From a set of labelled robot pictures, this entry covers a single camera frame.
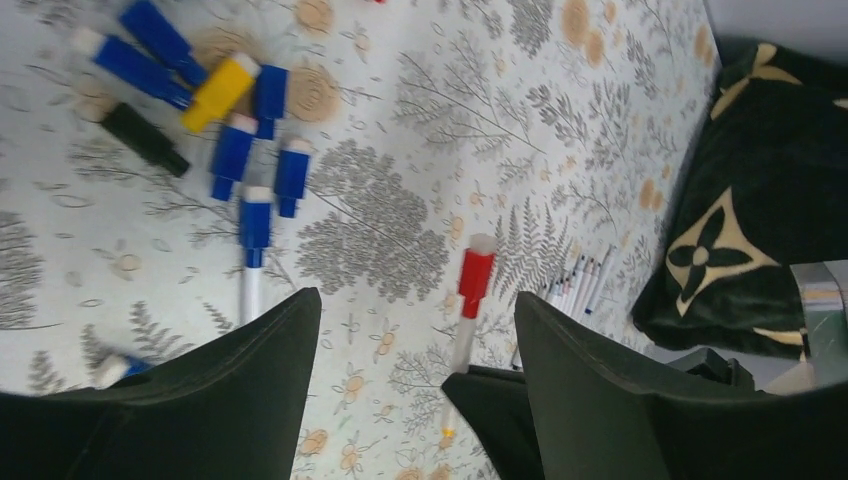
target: tablecloth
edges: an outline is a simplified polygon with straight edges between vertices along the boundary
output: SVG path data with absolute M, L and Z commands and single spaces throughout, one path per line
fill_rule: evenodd
M 232 330 L 236 203 L 210 198 L 217 125 L 69 51 L 79 25 L 131 38 L 124 0 L 0 6 L 0 388 L 90 385 L 106 352 L 160 363 Z M 591 328 L 632 348 L 627 310 L 706 107 L 715 46 L 697 0 L 162 0 L 213 67 L 234 50 L 290 69 L 287 118 L 257 141 L 313 149 L 277 218 L 266 305 L 304 286 L 324 313 L 293 478 L 495 478 L 473 433 L 438 433 L 468 237 L 498 257 L 475 363 L 506 367 L 512 302 L 566 257 L 622 248 Z M 95 122 L 114 99 L 193 165 L 145 164 Z M 243 101 L 239 111 L 249 111 Z

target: floral pattern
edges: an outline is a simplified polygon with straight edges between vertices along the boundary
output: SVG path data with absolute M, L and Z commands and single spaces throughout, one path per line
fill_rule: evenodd
M 620 261 L 586 322 L 646 347 L 626 312 L 661 259 L 666 199 L 715 74 L 700 1 L 156 3 L 207 68 L 244 51 L 291 71 L 277 137 L 304 137 L 313 156 L 297 217 L 275 220 L 263 293 L 270 307 L 314 285 L 325 308 L 293 479 L 497 478 L 467 427 L 437 428 L 474 233 L 499 250 L 475 363 L 509 364 L 518 291 L 611 243 Z M 210 198 L 206 173 L 217 126 L 184 131 L 66 46 L 121 5 L 0 6 L 7 391 L 85 387 L 110 351 L 161 363 L 236 328 L 237 206 Z M 98 127 L 118 101 L 174 139 L 193 164 L 184 178 Z M 270 182 L 278 148 L 255 143 L 251 182 Z M 732 204 L 717 205 L 704 222 L 732 229 Z M 667 260 L 687 296 L 722 268 L 768 261 L 745 248 L 753 260 L 724 261 L 730 247 L 704 235 Z

